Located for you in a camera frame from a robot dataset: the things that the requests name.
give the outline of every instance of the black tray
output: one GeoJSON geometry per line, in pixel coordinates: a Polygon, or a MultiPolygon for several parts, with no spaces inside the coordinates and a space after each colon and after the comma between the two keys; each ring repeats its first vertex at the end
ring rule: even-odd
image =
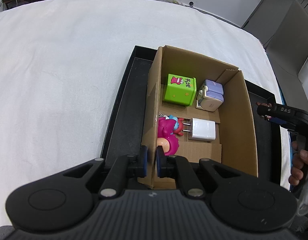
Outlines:
{"type": "Polygon", "coordinates": [[[140,150],[147,80],[155,54],[155,49],[135,46],[127,63],[102,148],[106,165],[113,165],[118,156],[140,150]]]}
{"type": "Polygon", "coordinates": [[[275,96],[247,80],[245,80],[245,83],[253,112],[258,150],[259,178],[280,184],[282,160],[280,126],[260,118],[257,113],[258,106],[256,105],[256,102],[275,103],[275,96]]]}
{"type": "MultiPolygon", "coordinates": [[[[140,150],[148,73],[156,54],[155,49],[135,46],[123,75],[107,128],[101,157],[107,165],[125,154],[137,154],[140,150]]],[[[252,105],[257,139],[259,177],[280,183],[281,133],[277,124],[259,118],[255,102],[274,103],[269,91],[246,81],[252,105]]]]}

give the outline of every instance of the white tablecloth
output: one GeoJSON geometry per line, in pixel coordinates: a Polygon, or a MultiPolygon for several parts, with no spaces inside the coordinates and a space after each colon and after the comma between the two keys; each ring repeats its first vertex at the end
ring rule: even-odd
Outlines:
{"type": "MultiPolygon", "coordinates": [[[[47,0],[0,13],[0,226],[16,187],[100,155],[135,45],[171,45],[238,66],[275,94],[251,34],[192,8],[153,0],[47,0]]],[[[282,133],[282,185],[290,148],[282,133]]]]}

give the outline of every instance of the gray fabric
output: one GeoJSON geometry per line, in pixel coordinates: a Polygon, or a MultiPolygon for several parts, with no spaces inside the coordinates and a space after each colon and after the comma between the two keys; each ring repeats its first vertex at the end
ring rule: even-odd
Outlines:
{"type": "Polygon", "coordinates": [[[308,57],[308,14],[297,0],[266,51],[287,105],[308,111],[308,100],[298,78],[308,57]]]}
{"type": "Polygon", "coordinates": [[[0,240],[4,240],[7,236],[9,236],[14,231],[13,226],[2,226],[0,227],[0,240]]]}

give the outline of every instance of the green toy container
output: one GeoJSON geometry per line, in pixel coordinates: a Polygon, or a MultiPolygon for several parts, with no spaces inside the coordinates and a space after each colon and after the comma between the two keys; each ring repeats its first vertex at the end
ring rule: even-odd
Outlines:
{"type": "Polygon", "coordinates": [[[196,94],[196,79],[168,74],[164,88],[163,101],[191,106],[196,94]]]}

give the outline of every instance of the plug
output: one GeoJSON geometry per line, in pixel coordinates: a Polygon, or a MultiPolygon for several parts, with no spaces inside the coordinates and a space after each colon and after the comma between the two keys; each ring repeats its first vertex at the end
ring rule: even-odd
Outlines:
{"type": "Polygon", "coordinates": [[[189,132],[189,139],[211,142],[215,140],[215,122],[192,118],[190,120],[190,130],[183,130],[189,132]]]}

